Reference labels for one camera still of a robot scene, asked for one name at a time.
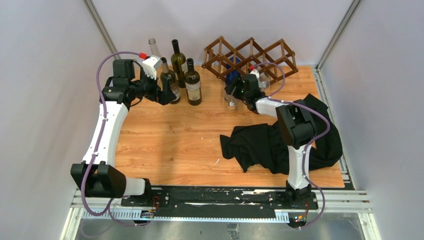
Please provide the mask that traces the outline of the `small clear glass bottle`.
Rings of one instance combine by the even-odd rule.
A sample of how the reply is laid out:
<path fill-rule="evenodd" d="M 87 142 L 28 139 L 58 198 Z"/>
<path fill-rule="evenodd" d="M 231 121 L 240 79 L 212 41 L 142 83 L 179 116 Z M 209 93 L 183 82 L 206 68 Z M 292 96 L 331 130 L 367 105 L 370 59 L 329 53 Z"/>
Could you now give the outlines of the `small clear glass bottle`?
<path fill-rule="evenodd" d="M 258 85 L 261 90 L 270 88 L 270 78 L 264 72 L 259 74 Z"/>

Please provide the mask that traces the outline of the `brown bottle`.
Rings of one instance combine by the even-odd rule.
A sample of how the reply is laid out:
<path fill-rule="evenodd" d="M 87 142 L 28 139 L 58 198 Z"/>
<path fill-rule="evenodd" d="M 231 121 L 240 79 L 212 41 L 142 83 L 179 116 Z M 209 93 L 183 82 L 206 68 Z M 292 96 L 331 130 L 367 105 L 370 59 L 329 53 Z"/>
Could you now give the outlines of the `brown bottle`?
<path fill-rule="evenodd" d="M 167 59 L 165 57 L 161 57 L 162 61 L 162 72 L 160 74 L 160 79 L 162 82 L 167 81 L 167 85 L 172 90 L 172 93 L 176 96 L 176 99 L 172 100 L 170 104 L 177 104 L 181 100 L 181 94 L 177 83 L 176 74 L 169 69 L 169 65 L 167 63 Z"/>

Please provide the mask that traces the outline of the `blue labelled clear bottle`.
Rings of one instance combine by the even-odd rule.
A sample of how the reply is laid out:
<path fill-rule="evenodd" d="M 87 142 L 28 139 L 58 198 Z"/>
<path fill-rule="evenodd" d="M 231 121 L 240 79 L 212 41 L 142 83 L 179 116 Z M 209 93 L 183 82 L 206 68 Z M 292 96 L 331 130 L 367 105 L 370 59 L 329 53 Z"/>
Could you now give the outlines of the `blue labelled clear bottle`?
<path fill-rule="evenodd" d="M 238 100 L 232 95 L 232 93 L 228 93 L 227 89 L 230 89 L 230 85 L 237 77 L 240 77 L 240 75 L 241 74 L 237 70 L 232 70 L 225 77 L 224 100 L 230 110 L 234 110 L 236 108 Z"/>

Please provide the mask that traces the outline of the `dark green wine bottle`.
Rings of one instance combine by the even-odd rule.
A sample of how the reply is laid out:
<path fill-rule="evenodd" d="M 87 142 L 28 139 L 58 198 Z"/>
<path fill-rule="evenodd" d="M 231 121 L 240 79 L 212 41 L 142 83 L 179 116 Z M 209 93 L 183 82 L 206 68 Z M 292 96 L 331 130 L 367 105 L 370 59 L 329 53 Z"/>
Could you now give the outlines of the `dark green wine bottle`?
<path fill-rule="evenodd" d="M 185 88 L 185 66 L 186 66 L 186 57 L 180 51 L 179 41 L 177 39 L 173 39 L 171 41 L 173 47 L 173 54 L 171 56 L 171 63 L 173 70 L 177 76 L 177 84 L 180 88 Z"/>

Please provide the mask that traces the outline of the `tall clear glass bottle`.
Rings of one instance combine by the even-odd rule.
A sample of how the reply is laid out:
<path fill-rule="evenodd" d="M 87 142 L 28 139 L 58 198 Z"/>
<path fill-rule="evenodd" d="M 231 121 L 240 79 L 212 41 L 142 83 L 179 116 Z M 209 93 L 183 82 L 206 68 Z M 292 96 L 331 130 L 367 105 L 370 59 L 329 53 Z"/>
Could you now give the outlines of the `tall clear glass bottle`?
<path fill-rule="evenodd" d="M 157 56 L 157 57 L 161 58 L 162 57 L 162 54 L 159 51 L 159 48 L 157 46 L 156 39 L 153 38 L 153 37 L 151 37 L 151 38 L 148 39 L 148 43 L 149 43 L 151 54 L 153 56 Z"/>

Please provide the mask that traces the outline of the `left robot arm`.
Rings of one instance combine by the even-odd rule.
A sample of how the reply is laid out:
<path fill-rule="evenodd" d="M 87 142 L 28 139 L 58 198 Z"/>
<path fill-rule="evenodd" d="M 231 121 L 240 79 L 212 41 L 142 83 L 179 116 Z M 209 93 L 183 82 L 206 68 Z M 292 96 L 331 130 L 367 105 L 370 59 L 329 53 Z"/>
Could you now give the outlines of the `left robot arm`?
<path fill-rule="evenodd" d="M 176 99 L 165 80 L 158 85 L 157 70 L 161 58 L 152 55 L 140 63 L 140 78 L 135 79 L 135 60 L 117 59 L 113 75 L 100 88 L 100 105 L 93 139 L 81 163 L 71 166 L 70 174 L 86 198 L 135 197 L 147 203 L 152 197 L 147 178 L 125 176 L 115 168 L 116 148 L 122 125 L 135 99 L 148 99 L 162 106 Z"/>

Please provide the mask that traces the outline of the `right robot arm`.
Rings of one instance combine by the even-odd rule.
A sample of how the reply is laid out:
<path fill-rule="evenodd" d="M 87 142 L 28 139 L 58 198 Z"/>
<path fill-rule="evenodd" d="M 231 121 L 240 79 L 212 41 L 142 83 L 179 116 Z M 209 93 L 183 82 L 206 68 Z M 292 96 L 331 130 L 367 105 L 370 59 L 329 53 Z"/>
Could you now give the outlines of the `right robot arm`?
<path fill-rule="evenodd" d="M 288 147 L 289 174 L 284 197 L 274 197 L 270 203 L 283 203 L 288 209 L 316 210 L 317 197 L 308 179 L 310 141 L 315 137 L 317 127 L 303 101 L 272 99 L 261 91 L 255 74 L 236 77 L 224 90 L 230 97 L 244 102 L 251 112 L 277 118 L 282 140 Z"/>

